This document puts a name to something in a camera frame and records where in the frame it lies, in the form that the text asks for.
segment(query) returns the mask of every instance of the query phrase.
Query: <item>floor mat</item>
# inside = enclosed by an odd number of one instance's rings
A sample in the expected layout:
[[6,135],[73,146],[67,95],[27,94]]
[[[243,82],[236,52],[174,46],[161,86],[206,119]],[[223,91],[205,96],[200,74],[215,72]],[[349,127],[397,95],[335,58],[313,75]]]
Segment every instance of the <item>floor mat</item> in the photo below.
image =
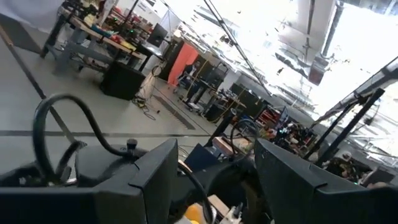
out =
[[0,26],[16,47],[39,54],[41,49],[32,39],[22,24],[15,19],[11,19],[0,14]]
[[196,130],[196,128],[189,123],[179,112],[177,112],[172,106],[170,106],[163,98],[160,96],[154,96],[154,98],[173,116],[183,124],[188,130]]

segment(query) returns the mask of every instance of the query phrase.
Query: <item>coiled cable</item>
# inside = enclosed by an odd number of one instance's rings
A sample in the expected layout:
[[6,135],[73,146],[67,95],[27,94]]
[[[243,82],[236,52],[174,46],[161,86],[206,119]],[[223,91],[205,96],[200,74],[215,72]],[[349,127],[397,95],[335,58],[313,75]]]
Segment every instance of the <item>coiled cable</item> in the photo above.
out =
[[[88,106],[79,98],[70,94],[57,94],[52,95],[41,101],[40,105],[37,107],[33,119],[33,147],[36,161],[39,165],[39,169],[42,175],[45,177],[46,181],[58,183],[60,181],[59,175],[54,171],[53,166],[50,162],[49,151],[45,142],[45,120],[47,119],[47,114],[50,108],[60,100],[70,100],[76,103],[80,109],[85,114],[91,128],[94,131],[99,143],[110,153],[116,156],[130,157],[132,156],[129,151],[119,151],[113,148],[104,138],[98,123],[95,121],[93,113],[90,111]],[[66,154],[61,158],[60,165],[58,165],[57,171],[61,172],[62,167],[66,166],[65,161],[67,161],[72,156],[72,154],[78,150],[80,147],[77,143],[72,143],[70,148],[67,150]]]

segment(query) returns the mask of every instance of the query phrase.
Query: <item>knob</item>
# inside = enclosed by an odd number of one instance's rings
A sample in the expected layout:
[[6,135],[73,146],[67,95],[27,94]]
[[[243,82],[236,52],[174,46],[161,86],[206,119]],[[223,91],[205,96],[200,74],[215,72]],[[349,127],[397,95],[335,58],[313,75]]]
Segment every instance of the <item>knob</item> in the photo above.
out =
[[135,150],[137,147],[138,141],[136,139],[127,140],[127,150]]

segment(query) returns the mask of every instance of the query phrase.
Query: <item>black monitor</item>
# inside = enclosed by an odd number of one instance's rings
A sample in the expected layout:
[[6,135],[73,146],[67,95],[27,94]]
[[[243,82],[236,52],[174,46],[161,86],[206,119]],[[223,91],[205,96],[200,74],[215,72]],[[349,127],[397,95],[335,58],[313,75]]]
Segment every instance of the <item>black monitor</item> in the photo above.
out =
[[148,37],[147,42],[153,46],[160,47],[166,36],[167,31],[160,24],[156,24],[154,30]]

